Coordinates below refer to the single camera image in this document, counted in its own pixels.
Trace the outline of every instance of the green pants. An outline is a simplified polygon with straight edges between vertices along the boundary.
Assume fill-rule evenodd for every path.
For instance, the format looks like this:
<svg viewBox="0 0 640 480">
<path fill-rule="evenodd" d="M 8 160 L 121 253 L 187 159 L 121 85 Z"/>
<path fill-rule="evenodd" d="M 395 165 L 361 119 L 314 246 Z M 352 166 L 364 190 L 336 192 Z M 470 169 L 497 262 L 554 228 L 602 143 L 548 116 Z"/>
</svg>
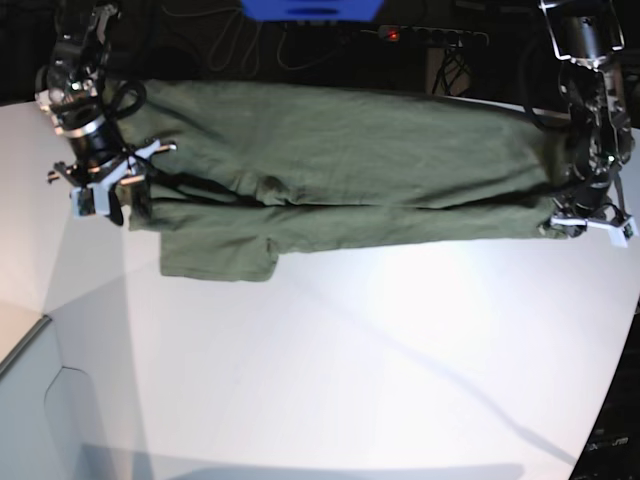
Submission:
<svg viewBox="0 0 640 480">
<path fill-rule="evenodd" d="M 257 83 L 147 88 L 121 122 L 126 140 L 177 141 L 153 163 L 201 180 L 184 195 L 154 186 L 151 221 L 132 218 L 161 232 L 164 275 L 262 281 L 288 252 L 541 237 L 565 167 L 564 138 L 494 107 Z"/>
</svg>

